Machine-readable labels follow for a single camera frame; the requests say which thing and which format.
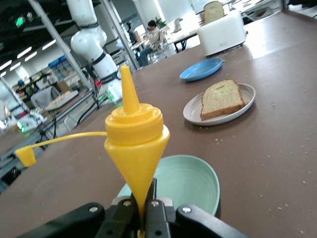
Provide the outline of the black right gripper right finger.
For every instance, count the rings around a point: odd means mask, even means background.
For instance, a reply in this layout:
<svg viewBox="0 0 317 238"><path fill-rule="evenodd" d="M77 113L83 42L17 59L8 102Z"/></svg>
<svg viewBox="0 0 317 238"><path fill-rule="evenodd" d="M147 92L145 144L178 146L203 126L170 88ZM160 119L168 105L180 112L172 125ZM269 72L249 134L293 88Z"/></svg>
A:
<svg viewBox="0 0 317 238"><path fill-rule="evenodd" d="M171 199L157 198L157 180L145 205L147 238L246 238L247 235L193 204L174 209Z"/></svg>

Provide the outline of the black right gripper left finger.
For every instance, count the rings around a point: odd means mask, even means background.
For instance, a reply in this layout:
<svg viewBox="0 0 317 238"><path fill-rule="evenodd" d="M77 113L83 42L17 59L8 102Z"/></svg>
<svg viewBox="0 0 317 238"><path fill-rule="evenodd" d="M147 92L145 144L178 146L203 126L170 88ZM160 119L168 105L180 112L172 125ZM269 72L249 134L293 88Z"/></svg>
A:
<svg viewBox="0 0 317 238"><path fill-rule="evenodd" d="M131 197L117 198L105 209L87 203L22 235L20 238L134 238L137 206Z"/></svg>

